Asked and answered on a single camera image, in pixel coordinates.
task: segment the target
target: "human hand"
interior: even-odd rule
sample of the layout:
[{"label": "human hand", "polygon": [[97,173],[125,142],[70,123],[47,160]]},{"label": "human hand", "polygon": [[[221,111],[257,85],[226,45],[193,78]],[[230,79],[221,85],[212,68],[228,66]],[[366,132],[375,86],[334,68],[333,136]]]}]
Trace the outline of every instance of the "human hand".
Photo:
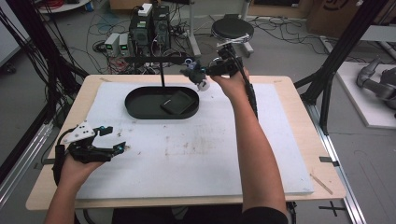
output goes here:
[{"label": "human hand", "polygon": [[84,164],[80,161],[75,161],[70,154],[67,154],[58,186],[79,190],[90,174],[102,164],[103,162],[98,161]]},{"label": "human hand", "polygon": [[[244,68],[244,72],[248,79],[249,72],[246,68]],[[238,71],[232,77],[212,76],[211,78],[221,86],[224,94],[231,101],[247,99],[245,80],[243,79],[241,72]]]}]

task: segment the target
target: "black round stool seat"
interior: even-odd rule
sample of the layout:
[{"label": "black round stool seat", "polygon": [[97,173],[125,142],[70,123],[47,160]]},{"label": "black round stool seat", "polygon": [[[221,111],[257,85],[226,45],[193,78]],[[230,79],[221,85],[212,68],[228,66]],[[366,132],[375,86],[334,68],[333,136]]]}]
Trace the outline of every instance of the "black round stool seat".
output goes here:
[{"label": "black round stool seat", "polygon": [[253,33],[252,25],[237,18],[223,18],[215,21],[212,25],[212,34],[218,39],[231,40],[248,34],[247,38],[241,39],[237,43],[248,42],[253,37]]}]

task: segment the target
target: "person's left arm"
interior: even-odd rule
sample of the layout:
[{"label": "person's left arm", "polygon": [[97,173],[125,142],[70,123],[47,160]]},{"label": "person's left arm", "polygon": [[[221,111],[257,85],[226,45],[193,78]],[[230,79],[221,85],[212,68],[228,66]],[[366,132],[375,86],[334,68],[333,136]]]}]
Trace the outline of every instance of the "person's left arm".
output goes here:
[{"label": "person's left arm", "polygon": [[87,180],[88,176],[102,162],[84,164],[75,161],[70,155],[66,156],[62,168],[61,180],[49,205],[45,223],[74,223],[76,195]]}]

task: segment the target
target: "human arm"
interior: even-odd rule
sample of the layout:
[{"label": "human arm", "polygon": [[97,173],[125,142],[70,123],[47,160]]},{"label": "human arm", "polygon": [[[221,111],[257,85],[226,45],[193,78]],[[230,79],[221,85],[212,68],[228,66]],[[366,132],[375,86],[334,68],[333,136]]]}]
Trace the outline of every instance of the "human arm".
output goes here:
[{"label": "human arm", "polygon": [[74,223],[75,199],[82,184],[102,162],[84,164],[67,155],[61,180],[49,205],[45,223]]},{"label": "human arm", "polygon": [[230,78],[212,77],[233,106],[243,211],[266,206],[286,214],[285,194],[276,158],[245,92],[240,72]]}]

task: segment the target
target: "black sleeve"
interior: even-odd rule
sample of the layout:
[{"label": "black sleeve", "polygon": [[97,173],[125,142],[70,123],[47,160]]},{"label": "black sleeve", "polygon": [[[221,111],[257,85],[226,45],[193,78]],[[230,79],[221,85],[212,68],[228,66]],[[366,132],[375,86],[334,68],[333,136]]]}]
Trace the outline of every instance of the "black sleeve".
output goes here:
[{"label": "black sleeve", "polygon": [[288,218],[282,212],[270,207],[253,207],[246,210],[239,224],[288,224]]}]

